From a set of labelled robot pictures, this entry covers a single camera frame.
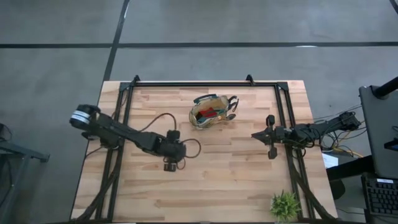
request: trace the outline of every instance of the bag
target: bag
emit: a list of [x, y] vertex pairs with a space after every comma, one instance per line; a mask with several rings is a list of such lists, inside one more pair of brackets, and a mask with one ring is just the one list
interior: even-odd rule
[[195, 127], [205, 129], [221, 121], [231, 121], [234, 119], [236, 114], [227, 115], [227, 112], [232, 107], [232, 112], [235, 112], [239, 99], [237, 96], [232, 96], [228, 99], [227, 96], [209, 94], [198, 97], [193, 102], [196, 105], [189, 113], [189, 121]]

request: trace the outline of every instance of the wooden table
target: wooden table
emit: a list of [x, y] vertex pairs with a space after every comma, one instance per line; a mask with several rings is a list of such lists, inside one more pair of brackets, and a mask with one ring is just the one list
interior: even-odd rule
[[[288, 83], [296, 122], [312, 122], [304, 82]], [[119, 82], [104, 83], [98, 104], [103, 113], [113, 113], [118, 90]], [[232, 122], [198, 131], [189, 123], [188, 112], [193, 99], [209, 93], [238, 95], [237, 117]], [[143, 153], [134, 143], [126, 141], [114, 222], [275, 221], [269, 212], [272, 196], [282, 190], [292, 190], [285, 149], [277, 144], [278, 156], [269, 160], [269, 148], [251, 138], [252, 133], [265, 129], [269, 114], [274, 114], [276, 124], [280, 124], [273, 88], [134, 88], [131, 127], [141, 129], [164, 112], [176, 117], [181, 139], [197, 138], [202, 144], [202, 152], [196, 159], [187, 159], [184, 170], [164, 172], [162, 158]], [[148, 131], [165, 135], [172, 128], [172, 119], [164, 116]], [[91, 142], [88, 153], [99, 145], [99, 141]], [[188, 155], [196, 154], [197, 150], [196, 143], [187, 143]], [[72, 218], [84, 211], [100, 189], [105, 151], [90, 155], [84, 163]], [[320, 150], [308, 149], [304, 160], [312, 192], [328, 212], [337, 217]], [[307, 217], [302, 192], [300, 197]], [[105, 202], [103, 215], [108, 211], [107, 205]]]

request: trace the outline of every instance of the red object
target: red object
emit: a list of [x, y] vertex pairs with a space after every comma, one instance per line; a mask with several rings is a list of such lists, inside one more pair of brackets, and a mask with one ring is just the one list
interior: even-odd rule
[[217, 116], [217, 112], [214, 111], [213, 108], [209, 108], [208, 110], [199, 111], [199, 113], [205, 118], [210, 118], [212, 116]]

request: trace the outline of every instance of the desk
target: desk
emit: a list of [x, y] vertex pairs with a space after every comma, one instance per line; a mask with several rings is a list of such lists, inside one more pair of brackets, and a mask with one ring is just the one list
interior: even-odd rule
[[[103, 113], [113, 113], [119, 83], [104, 83], [98, 104]], [[288, 84], [296, 122], [312, 122], [304, 82], [288, 81]], [[231, 122], [198, 131], [189, 123], [188, 112], [193, 106], [193, 99], [209, 93], [237, 95], [240, 99], [235, 112], [237, 116]], [[266, 127], [265, 119], [269, 114], [274, 114], [275, 124], [280, 125], [273, 88], [134, 87], [129, 118], [131, 127], [140, 129], [157, 114], [165, 112], [176, 117], [181, 139], [197, 138], [202, 144], [202, 152], [196, 159], [187, 159], [184, 170], [164, 172], [162, 158], [143, 153], [134, 143], [126, 141], [114, 222], [275, 221], [269, 213], [272, 196], [282, 190], [292, 190], [285, 149], [283, 145], [275, 145], [278, 156], [269, 160], [269, 148], [251, 138], [252, 133]], [[171, 118], [164, 116], [148, 131], [166, 134], [172, 123]], [[99, 145], [99, 141], [91, 142], [87, 153]], [[195, 154], [197, 150], [195, 143], [187, 143], [188, 155]], [[105, 157], [104, 150], [86, 159], [72, 218], [79, 216], [98, 193]], [[312, 192], [336, 217], [320, 150], [307, 150], [304, 159]], [[304, 216], [307, 217], [302, 192], [300, 197]], [[103, 215], [108, 210], [106, 206], [108, 203], [104, 204]]]

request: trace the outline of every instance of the green plant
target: green plant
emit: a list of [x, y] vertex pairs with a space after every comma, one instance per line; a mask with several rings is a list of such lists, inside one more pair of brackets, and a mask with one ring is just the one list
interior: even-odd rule
[[272, 198], [271, 214], [276, 217], [278, 222], [289, 222], [297, 217], [297, 212], [300, 211], [299, 202], [296, 201], [295, 194], [285, 193], [282, 191], [281, 195], [274, 194]]

